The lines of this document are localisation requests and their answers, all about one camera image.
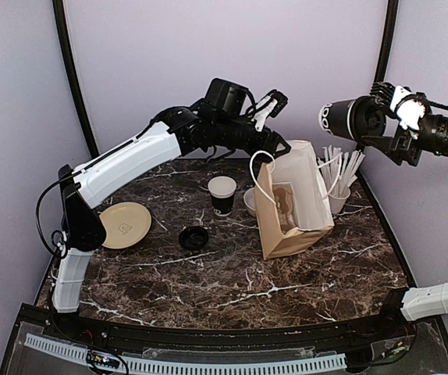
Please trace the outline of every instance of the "marble countertop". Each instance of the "marble countertop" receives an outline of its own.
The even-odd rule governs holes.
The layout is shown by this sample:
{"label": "marble countertop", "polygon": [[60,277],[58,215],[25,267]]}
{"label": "marble countertop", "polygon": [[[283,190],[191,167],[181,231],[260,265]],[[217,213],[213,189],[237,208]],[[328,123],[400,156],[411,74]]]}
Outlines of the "marble countertop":
{"label": "marble countertop", "polygon": [[[233,212],[213,214],[207,183],[237,182]],[[156,327],[245,329],[293,327],[375,315],[406,278],[379,219],[357,182],[333,231],[306,252],[264,260],[257,221],[244,192],[247,161],[166,163],[117,191],[99,208],[139,202],[152,215],[147,236],[125,250],[99,249],[80,296],[80,314]],[[178,242],[201,225],[209,243],[194,255]],[[37,305],[46,306],[50,276]]]}

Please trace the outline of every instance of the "small white cup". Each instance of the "small white cup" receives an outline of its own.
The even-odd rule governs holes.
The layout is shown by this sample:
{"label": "small white cup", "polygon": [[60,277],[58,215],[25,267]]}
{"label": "small white cup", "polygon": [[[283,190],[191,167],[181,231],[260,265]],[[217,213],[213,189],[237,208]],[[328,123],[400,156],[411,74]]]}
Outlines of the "small white cup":
{"label": "small white cup", "polygon": [[255,198],[253,187],[245,191],[245,194],[243,194],[243,200],[245,202],[245,207],[247,207],[248,213],[250,213],[253,217],[257,217],[257,213],[255,212]]}
{"label": "small white cup", "polygon": [[350,189],[346,189],[345,194],[341,197],[334,197],[333,195],[328,196],[330,202],[330,211],[333,215],[342,211],[343,205],[346,204],[346,200],[350,197]]}
{"label": "small white cup", "polygon": [[217,216],[228,216],[233,210],[236,181],[227,176],[214,177],[208,182],[208,191],[214,213]]}

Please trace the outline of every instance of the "straw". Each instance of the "straw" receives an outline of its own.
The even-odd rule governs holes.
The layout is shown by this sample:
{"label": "straw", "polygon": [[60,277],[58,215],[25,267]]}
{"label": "straw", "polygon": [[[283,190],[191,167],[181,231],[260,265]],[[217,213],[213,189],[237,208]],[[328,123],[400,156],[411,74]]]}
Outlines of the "straw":
{"label": "straw", "polygon": [[331,145],[323,147],[325,161],[318,159],[318,168],[321,171],[326,187],[331,187],[329,193],[335,198],[341,198],[347,193],[349,187],[355,182],[357,169],[364,159],[359,151],[342,153],[341,148]]}

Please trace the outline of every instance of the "brown paper bag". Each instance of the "brown paper bag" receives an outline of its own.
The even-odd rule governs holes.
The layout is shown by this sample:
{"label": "brown paper bag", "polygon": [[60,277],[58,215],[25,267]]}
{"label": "brown paper bag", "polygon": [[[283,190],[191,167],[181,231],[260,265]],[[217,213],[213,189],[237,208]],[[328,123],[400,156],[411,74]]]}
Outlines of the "brown paper bag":
{"label": "brown paper bag", "polygon": [[[276,165],[262,164],[257,182],[263,191],[259,186],[254,189],[264,259],[304,252],[333,228],[326,186],[311,143],[289,143],[292,151],[278,158]],[[274,197],[276,204],[264,193]]]}

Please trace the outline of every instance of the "bag handle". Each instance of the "bag handle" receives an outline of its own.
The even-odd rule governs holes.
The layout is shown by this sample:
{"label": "bag handle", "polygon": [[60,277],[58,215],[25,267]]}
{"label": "bag handle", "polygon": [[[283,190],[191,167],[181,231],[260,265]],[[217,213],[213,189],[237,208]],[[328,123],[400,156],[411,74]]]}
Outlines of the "bag handle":
{"label": "bag handle", "polygon": [[272,156],[272,155],[271,155],[269,152],[267,152],[267,151],[264,151],[264,150],[258,150],[258,151],[256,151],[256,152],[252,155],[252,157],[250,158],[250,162],[248,163],[248,168],[250,168],[250,175],[252,176],[252,180],[254,181],[255,186],[258,187],[258,190],[260,190],[261,193],[262,193],[263,195],[265,195],[265,197],[266,197],[269,201],[271,201],[272,204],[276,207],[276,201],[275,201],[271,196],[269,196],[268,193],[265,192],[265,190],[262,188],[261,185],[259,185],[259,183],[258,183],[258,181],[257,181],[257,179],[255,178],[255,175],[254,175],[253,164],[254,164],[254,160],[255,160],[255,158],[256,158],[257,155],[259,155],[259,154],[264,154],[264,155],[267,155],[269,158],[271,158],[271,160],[272,160],[272,169],[271,169],[271,172],[272,172],[272,171],[275,169],[275,167],[276,167],[276,161],[275,161],[275,159],[274,159],[274,156]]}
{"label": "bag handle", "polygon": [[[328,162],[324,162],[323,164],[319,164],[318,165],[318,169],[320,170],[323,166],[328,166],[330,163],[333,163],[334,161],[340,159],[341,157],[342,157],[342,152],[340,154],[337,154],[333,159],[329,160]],[[340,175],[342,174],[341,172],[342,172],[342,163],[339,162],[339,167],[337,168],[337,172],[336,172],[336,178],[333,180],[332,186],[326,192],[326,195],[323,197],[323,199],[328,197],[330,195],[330,193],[333,191],[333,189],[335,188],[336,183],[339,182]]]}

